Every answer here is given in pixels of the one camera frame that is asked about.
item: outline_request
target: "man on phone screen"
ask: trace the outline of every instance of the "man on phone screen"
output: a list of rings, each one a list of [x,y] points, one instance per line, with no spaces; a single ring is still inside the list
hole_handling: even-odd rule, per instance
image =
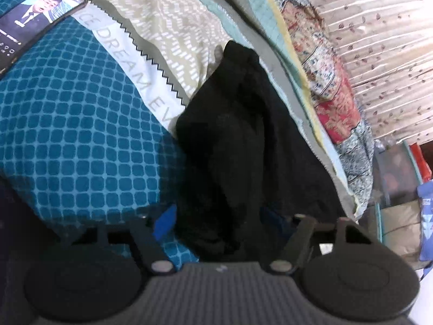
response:
[[[3,16],[0,29],[24,44],[53,22],[48,11],[61,1],[36,0],[33,5],[21,3]]]

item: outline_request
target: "smartphone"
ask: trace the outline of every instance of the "smartphone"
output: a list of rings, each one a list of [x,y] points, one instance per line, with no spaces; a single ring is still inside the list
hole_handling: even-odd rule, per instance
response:
[[[48,30],[87,0],[25,0],[0,17],[0,79]]]

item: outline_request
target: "blue grid pattern bedsheet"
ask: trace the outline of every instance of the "blue grid pattern bedsheet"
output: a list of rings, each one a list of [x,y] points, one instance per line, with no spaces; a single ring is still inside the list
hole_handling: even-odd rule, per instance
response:
[[[0,0],[0,14],[23,0]],[[72,17],[0,80],[0,169],[48,223],[118,223],[171,202],[185,158],[90,30]],[[179,267],[196,261],[167,236]]]

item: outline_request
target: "blue bag with white triangles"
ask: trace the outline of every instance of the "blue bag with white triangles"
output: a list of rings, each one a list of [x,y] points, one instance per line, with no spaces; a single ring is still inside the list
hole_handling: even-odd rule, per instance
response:
[[[421,204],[421,254],[419,260],[433,260],[433,181],[416,189]]]

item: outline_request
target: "phone screen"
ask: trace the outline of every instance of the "phone screen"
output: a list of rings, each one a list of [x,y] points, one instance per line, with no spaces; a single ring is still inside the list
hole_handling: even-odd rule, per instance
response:
[[[1,16],[0,73],[54,21],[85,3],[85,0],[25,0]]]

